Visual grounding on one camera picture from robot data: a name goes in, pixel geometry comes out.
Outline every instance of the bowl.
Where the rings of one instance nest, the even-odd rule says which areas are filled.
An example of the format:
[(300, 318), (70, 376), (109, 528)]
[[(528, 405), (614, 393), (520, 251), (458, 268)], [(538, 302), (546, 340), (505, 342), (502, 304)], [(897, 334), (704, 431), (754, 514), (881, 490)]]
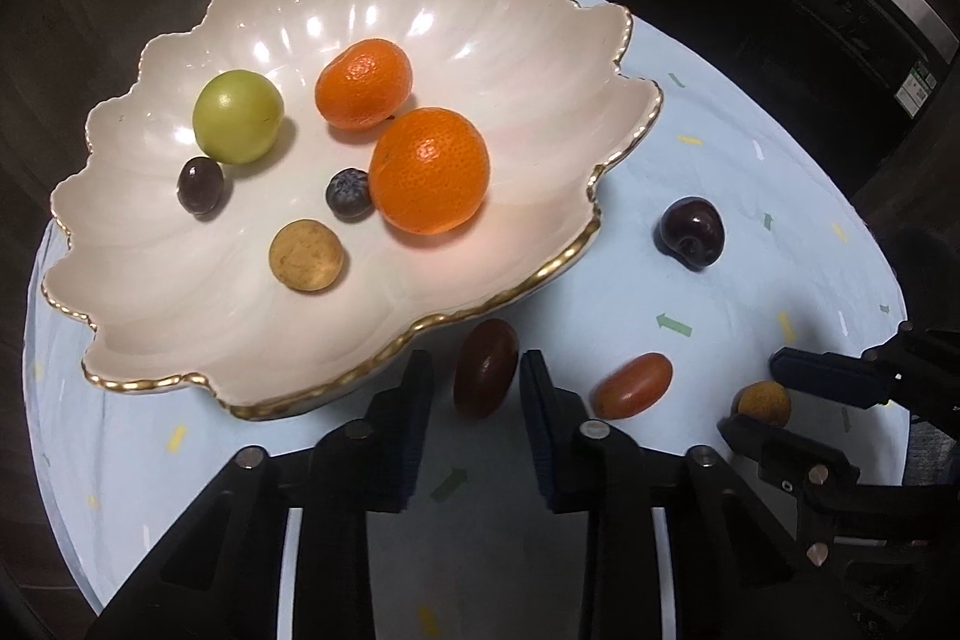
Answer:
[[(241, 418), (301, 413), (417, 333), (554, 279), (600, 229), (597, 181), (661, 106), (656, 83), (619, 73), (631, 20), (573, 0), (212, 0), (193, 30), (147, 44), (126, 95), (90, 112), (88, 162), (52, 195), (70, 250), (42, 292), (93, 328), (83, 374), (115, 391), (203, 386)], [(410, 58), (401, 111), (448, 107), (488, 145), (486, 200), (448, 234), (407, 236), (376, 214), (343, 223), (325, 203), (335, 172), (366, 170), (379, 128), (331, 128), (314, 83), (370, 37)], [(200, 154), (197, 95), (232, 68), (269, 77), (286, 116), (267, 156), (227, 167), (226, 203), (198, 220), (176, 178)], [(275, 233), (299, 218), (330, 226), (347, 250), (340, 280), (315, 295), (283, 287), (267, 263)]]

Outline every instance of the green grape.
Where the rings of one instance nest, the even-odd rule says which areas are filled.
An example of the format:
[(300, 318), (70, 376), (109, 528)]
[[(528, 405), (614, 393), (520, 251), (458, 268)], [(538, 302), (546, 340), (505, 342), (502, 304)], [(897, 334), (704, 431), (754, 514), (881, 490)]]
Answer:
[(204, 153), (221, 164), (248, 164), (274, 146), (283, 98), (269, 79), (237, 68), (215, 76), (193, 107), (193, 133)]

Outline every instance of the gold rim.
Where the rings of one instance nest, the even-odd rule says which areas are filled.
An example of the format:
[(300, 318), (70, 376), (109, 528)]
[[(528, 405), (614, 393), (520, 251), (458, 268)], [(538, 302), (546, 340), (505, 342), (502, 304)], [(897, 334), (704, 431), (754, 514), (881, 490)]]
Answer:
[[(569, 1), (578, 7), (580, 6), (576, 0)], [(623, 41), (616, 52), (616, 56), (613, 57), (614, 70), (618, 76), (621, 76), (620, 62), (624, 53), (627, 52), (627, 47), (629, 47), (630, 39), (632, 38), (632, 33), (634, 32), (634, 19), (632, 18), (629, 9), (620, 4), (616, 5), (620, 6), (620, 8), (623, 10), (626, 20)], [(206, 11), (205, 15), (203, 15), (203, 20), (206, 20), (206, 15), (209, 14), (210, 6), (208, 6), (208, 10)], [(201, 20), (194, 29), (202, 25), (203, 20)], [(365, 360), (365, 362), (359, 363), (359, 365), (347, 370), (329, 383), (323, 384), (323, 386), (312, 387), (312, 389), (306, 389), (304, 391), (287, 394), (286, 396), (268, 399), (264, 402), (257, 403), (256, 405), (230, 405), (229, 403), (224, 402), (224, 400), (217, 395), (216, 390), (210, 386), (208, 378), (206, 378), (205, 375), (200, 372), (185, 372), (184, 374), (170, 375), (168, 377), (150, 380), (115, 381), (93, 374), (86, 368), (85, 360), (81, 360), (80, 368), (83, 370), (83, 376), (85, 376), (90, 383), (94, 384), (94, 386), (98, 386), (100, 389), (128, 393), (142, 393), (174, 389), (174, 387), (177, 386), (200, 386), (206, 389), (213, 396), (213, 398), (217, 400), (218, 404), (222, 408), (227, 410), (234, 417), (242, 418), (243, 420), (269, 420), (272, 418), (282, 418), (289, 415), (305, 413), (307, 410), (311, 410), (311, 408), (318, 407), (318, 405), (320, 405), (320, 400), (330, 394), (331, 391), (344, 389), (344, 386), (349, 386), (350, 384), (354, 383), (354, 381), (359, 380), (363, 376), (369, 375), (371, 372), (373, 372), (373, 370), (385, 365), (386, 362), (389, 362), (389, 360), (391, 360), (403, 348), (405, 348), (405, 346), (418, 333), (443, 324), (457, 323), (462, 320), (472, 319), (472, 317), (488, 314), (490, 311), (496, 310), (497, 308), (500, 308), (506, 304), (510, 304), (512, 301), (520, 299), (522, 296), (529, 295), (529, 293), (534, 292), (534, 290), (536, 290), (538, 287), (545, 285), (553, 278), (562, 274), (563, 271), (566, 271), (568, 268), (570, 268), (570, 266), (573, 265), (573, 263), (579, 260), (579, 258), (583, 255), (584, 250), (589, 247), (589, 244), (593, 241), (596, 233), (600, 230), (602, 215), (600, 205), (597, 203), (596, 198), (597, 183), (600, 181), (600, 178), (603, 177), (603, 175), (606, 175), (607, 172), (609, 172), (620, 161), (626, 158), (632, 152), (632, 150), (637, 147), (637, 145), (640, 143), (640, 140), (642, 140), (650, 132), (650, 129), (653, 128), (654, 123), (659, 116), (659, 112), (661, 111), (661, 107), (664, 106), (664, 91), (661, 90), (661, 87), (659, 87), (658, 84), (656, 84), (656, 81), (651, 79), (647, 81), (650, 82), (656, 89), (656, 97), (654, 99), (653, 108), (650, 110), (647, 116), (645, 116), (645, 118), (642, 119), (637, 126), (635, 126), (634, 130), (632, 131), (630, 142), (627, 144), (627, 146), (621, 150), (613, 152), (613, 154), (611, 154), (606, 161), (594, 166), (592, 172), (590, 172), (589, 179), (587, 180), (587, 200), (590, 204), (592, 204), (592, 217), (587, 222), (587, 225), (584, 226), (580, 234), (578, 234), (577, 237), (573, 239), (573, 241), (570, 242), (570, 244), (568, 244), (560, 253), (544, 263), (533, 274), (515, 287), (511, 287), (510, 289), (502, 290), (502, 292), (496, 293), (496, 295), (493, 295), (491, 298), (488, 298), (487, 301), (477, 305), (476, 307), (458, 310), (453, 314), (448, 315), (435, 313), (430, 314), (430, 316), (421, 317), (421, 319), (418, 319), (410, 324), (410, 326), (400, 336), (392, 339), (379, 351), (377, 351), (376, 354), (373, 354), (373, 356)], [(93, 147), (90, 145), (88, 129), (86, 127), (85, 140), (88, 151), (93, 153)], [(70, 229), (61, 220), (59, 215), (56, 214), (56, 211), (53, 208), (52, 195), (50, 214), (53, 217), (56, 225), (59, 226), (59, 229), (64, 232), (67, 242), (67, 251), (69, 252), (70, 248), (72, 247)], [(56, 299), (51, 297), (46, 287), (46, 280), (40, 282), (40, 293), (51, 307), (59, 310), (66, 316), (72, 317), (72, 319), (85, 323), (90, 327), (91, 330), (93, 330), (94, 333), (96, 333), (97, 324), (90, 319), (88, 314), (71, 310), (69, 307), (64, 306), (56, 301)]]

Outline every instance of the orange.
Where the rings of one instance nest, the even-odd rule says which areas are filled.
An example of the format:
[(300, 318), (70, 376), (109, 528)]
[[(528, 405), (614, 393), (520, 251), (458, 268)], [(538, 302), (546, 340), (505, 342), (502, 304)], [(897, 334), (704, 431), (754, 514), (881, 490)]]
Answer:
[(363, 39), (334, 58), (317, 78), (317, 109), (330, 125), (362, 131), (400, 109), (413, 86), (406, 53), (386, 39)]
[(489, 184), (483, 137), (449, 109), (408, 112), (373, 148), (373, 204), (388, 223), (411, 234), (440, 234), (470, 220)]

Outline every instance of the light blue tablecloth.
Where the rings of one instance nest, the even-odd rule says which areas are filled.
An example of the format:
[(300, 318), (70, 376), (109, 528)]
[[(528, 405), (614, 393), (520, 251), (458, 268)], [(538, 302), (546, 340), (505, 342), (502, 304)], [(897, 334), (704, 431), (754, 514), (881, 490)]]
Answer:
[[(523, 349), (544, 350), (558, 386), (583, 394), (631, 357), (663, 352), (675, 367), (669, 393), (621, 427), (661, 450), (683, 453), (706, 442), (727, 453), (715, 424), (738, 389), (767, 377), (776, 349), (790, 343), (859, 356), (894, 333), (904, 302), (851, 205), (731, 81), (636, 19), (622, 68), (661, 84), (661, 118), (603, 181), (604, 226), (586, 258), (503, 316)], [(690, 194), (717, 205), (728, 236), (721, 259), (699, 274), (659, 255), (652, 242), (664, 208)], [(374, 391), (395, 384), (400, 364), (332, 405), (270, 423), (234, 420), (198, 389), (151, 396), (94, 389), (80, 374), (88, 329), (38, 294), (43, 272), (64, 251), (51, 226), (30, 288), (24, 394), (56, 538), (100, 609), (234, 452), (250, 443), (271, 453), (313, 445), (362, 413)], [(661, 314), (688, 325), (690, 336), (659, 326)], [(439, 629), (470, 640), (575, 637), (584, 520), (544, 509), (515, 389), (480, 424), (454, 415), (450, 369), (467, 330), (418, 342), (434, 353), (440, 387), (418, 494), (400, 516), (371, 517), (378, 636), (410, 640)], [(847, 410), (794, 395), (794, 410), (790, 428), (844, 449), (864, 482), (901, 480), (909, 429), (902, 408)], [(467, 482), (435, 501), (431, 491), (454, 468), (467, 472)], [(783, 513), (785, 498), (763, 488)]]

